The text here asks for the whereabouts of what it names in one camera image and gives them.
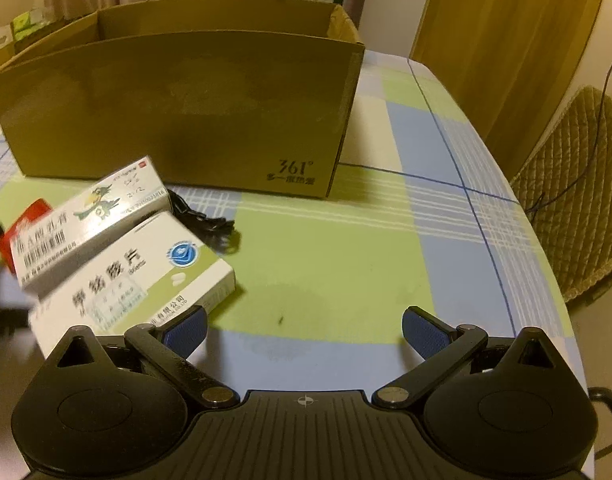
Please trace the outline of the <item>white green tablet box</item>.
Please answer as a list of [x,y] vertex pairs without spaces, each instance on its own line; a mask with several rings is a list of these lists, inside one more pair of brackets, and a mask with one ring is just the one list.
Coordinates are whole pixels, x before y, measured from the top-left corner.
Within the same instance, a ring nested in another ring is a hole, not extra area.
[[234,289],[232,266],[162,211],[40,300],[29,326],[48,356],[72,326],[87,325],[98,336],[121,335],[141,323],[162,326],[193,306],[213,310]]

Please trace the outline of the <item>green tissue pack stack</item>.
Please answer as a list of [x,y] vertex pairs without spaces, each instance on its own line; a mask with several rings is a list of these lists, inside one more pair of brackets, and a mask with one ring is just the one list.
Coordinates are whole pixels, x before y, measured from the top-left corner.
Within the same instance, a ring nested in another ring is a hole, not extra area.
[[21,41],[53,21],[54,13],[51,9],[33,8],[23,12],[16,16],[10,24],[13,40]]

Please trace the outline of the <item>checkered tablecloth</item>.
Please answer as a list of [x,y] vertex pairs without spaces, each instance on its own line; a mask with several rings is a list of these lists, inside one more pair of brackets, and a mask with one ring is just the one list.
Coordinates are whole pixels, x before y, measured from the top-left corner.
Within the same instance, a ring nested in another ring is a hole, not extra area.
[[493,336],[543,328],[575,372],[554,276],[503,174],[417,63],[365,55],[330,195],[189,188],[227,216],[239,288],[213,316],[199,366],[239,391],[372,392],[417,364],[401,336],[416,304]]

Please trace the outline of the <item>red candy packet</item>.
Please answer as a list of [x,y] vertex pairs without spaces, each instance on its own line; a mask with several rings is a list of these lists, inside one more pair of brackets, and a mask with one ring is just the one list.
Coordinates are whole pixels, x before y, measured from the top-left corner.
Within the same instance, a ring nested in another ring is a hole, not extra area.
[[43,198],[38,198],[38,200],[35,200],[23,211],[7,231],[0,235],[0,256],[12,274],[15,274],[12,256],[13,237],[29,228],[35,221],[48,214],[51,210],[52,207]]

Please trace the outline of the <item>white parrot ointment box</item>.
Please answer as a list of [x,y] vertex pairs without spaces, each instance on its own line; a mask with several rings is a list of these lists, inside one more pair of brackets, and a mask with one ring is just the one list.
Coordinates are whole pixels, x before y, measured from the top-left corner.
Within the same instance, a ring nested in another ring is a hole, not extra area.
[[169,194],[144,156],[67,200],[13,237],[21,289],[39,298],[152,214],[170,210]]

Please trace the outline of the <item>quilted chair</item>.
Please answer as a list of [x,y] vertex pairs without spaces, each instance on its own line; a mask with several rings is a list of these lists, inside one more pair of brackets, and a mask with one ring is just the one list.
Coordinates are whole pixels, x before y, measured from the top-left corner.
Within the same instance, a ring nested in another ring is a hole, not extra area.
[[612,98],[581,88],[511,187],[568,304],[612,279]]

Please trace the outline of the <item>wooden door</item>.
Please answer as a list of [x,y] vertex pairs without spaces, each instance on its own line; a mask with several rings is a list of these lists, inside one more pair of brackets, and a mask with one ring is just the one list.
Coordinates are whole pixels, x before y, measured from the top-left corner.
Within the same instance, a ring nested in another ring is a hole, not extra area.
[[602,0],[426,0],[411,56],[440,80],[507,178],[563,101]]

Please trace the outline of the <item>brown cardboard box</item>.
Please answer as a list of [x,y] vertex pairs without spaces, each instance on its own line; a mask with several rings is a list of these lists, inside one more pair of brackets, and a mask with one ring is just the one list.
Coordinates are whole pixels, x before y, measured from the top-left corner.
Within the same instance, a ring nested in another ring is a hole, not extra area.
[[123,4],[4,63],[0,126],[29,177],[98,180],[149,157],[168,183],[323,198],[363,55],[335,3]]

